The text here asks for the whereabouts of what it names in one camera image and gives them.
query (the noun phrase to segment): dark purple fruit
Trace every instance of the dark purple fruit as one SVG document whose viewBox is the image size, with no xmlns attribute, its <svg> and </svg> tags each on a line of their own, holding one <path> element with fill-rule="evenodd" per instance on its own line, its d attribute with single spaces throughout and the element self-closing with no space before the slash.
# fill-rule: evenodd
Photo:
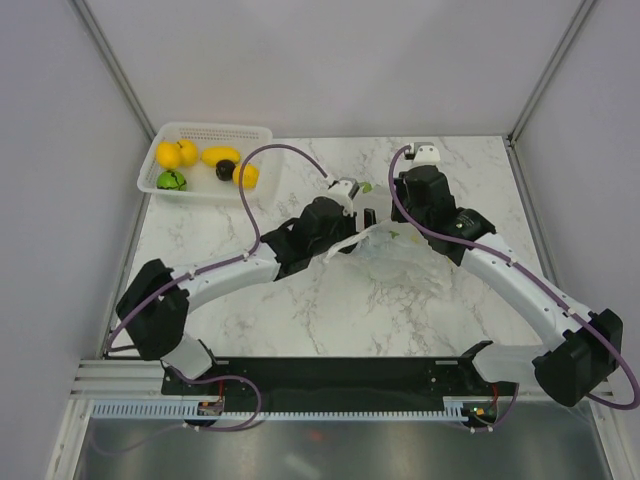
<svg viewBox="0 0 640 480">
<path fill-rule="evenodd" d="M 236 164 L 231 160 L 220 160 L 216 164 L 216 176 L 223 182 L 228 182 L 233 178 L 233 169 Z"/>
</svg>

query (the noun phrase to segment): green leaf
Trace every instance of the green leaf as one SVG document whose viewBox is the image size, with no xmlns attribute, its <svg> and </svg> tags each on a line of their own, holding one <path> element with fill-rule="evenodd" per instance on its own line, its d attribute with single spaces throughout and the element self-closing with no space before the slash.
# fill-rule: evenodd
<svg viewBox="0 0 640 480">
<path fill-rule="evenodd" d="M 362 193 L 369 193 L 373 190 L 373 187 L 369 182 L 360 182 L 360 188 L 362 188 Z"/>
</svg>

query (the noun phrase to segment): toy fruit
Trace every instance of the toy fruit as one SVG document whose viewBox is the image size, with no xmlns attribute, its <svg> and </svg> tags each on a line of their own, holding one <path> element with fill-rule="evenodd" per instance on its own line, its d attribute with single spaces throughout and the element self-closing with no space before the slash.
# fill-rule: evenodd
<svg viewBox="0 0 640 480">
<path fill-rule="evenodd" d="M 156 186 L 161 190 L 179 190 L 184 192 L 187 189 L 187 180 L 180 172 L 167 170 L 158 176 Z"/>
<path fill-rule="evenodd" d="M 156 162 L 167 170 L 178 168 L 181 163 L 178 145 L 175 143 L 161 142 L 158 148 L 156 148 Z"/>
<path fill-rule="evenodd" d="M 220 160 L 231 160 L 237 164 L 240 162 L 240 152 L 232 147 L 210 147 L 202 152 L 202 161 L 210 167 L 215 167 Z"/>
<path fill-rule="evenodd" d="M 198 147 L 191 140 L 181 138 L 176 143 L 180 149 L 180 158 L 182 159 L 182 165 L 185 167 L 192 167 L 198 161 Z"/>
<path fill-rule="evenodd" d="M 236 185 L 240 184 L 240 168 L 241 165 L 237 165 L 236 168 L 233 169 L 233 183 Z M 242 186 L 244 188 L 256 188 L 259 175 L 260 171 L 256 167 L 253 165 L 247 165 L 244 167 L 242 175 Z"/>
<path fill-rule="evenodd" d="M 233 178 L 234 168 L 236 168 L 236 164 L 231 160 L 220 160 L 216 164 L 216 176 L 223 182 L 228 182 Z"/>
</svg>

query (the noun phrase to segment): reflective metal floor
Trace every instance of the reflective metal floor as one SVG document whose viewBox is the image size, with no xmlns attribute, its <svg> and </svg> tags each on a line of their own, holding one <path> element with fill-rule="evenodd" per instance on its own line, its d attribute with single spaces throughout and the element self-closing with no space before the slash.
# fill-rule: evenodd
<svg viewBox="0 0 640 480">
<path fill-rule="evenodd" d="M 92 420 L 120 449 L 166 421 Z M 588 405 L 516 404 L 492 434 L 402 422 L 265 422 L 236 433 L 177 430 L 114 458 L 85 445 L 76 479 L 580 479 L 611 478 Z"/>
</svg>

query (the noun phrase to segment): white basket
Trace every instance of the white basket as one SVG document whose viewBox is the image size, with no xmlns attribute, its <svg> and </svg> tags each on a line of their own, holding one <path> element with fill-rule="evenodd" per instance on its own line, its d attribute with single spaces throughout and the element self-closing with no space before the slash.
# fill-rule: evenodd
<svg viewBox="0 0 640 480">
<path fill-rule="evenodd" d="M 216 176 L 215 168 L 209 167 L 200 159 L 192 167 L 180 167 L 187 180 L 187 190 L 162 190 L 156 187 L 156 180 L 164 169 L 155 161 L 156 148 L 160 142 L 177 142 L 188 138 L 198 147 L 198 156 L 205 148 L 230 146 L 240 152 L 242 159 L 258 147 L 271 143 L 271 130 L 263 127 L 244 127 L 238 125 L 219 125 L 215 123 L 171 122 L 163 125 L 153 139 L 149 152 L 144 159 L 138 188 L 146 193 L 165 195 L 176 199 L 207 199 L 221 205 L 241 205 L 238 186 L 233 182 L 223 182 Z M 256 155 L 251 165 L 260 170 L 256 188 L 246 189 L 247 201 L 269 200 L 273 197 L 282 173 L 283 155 L 280 150 L 267 150 Z"/>
</svg>

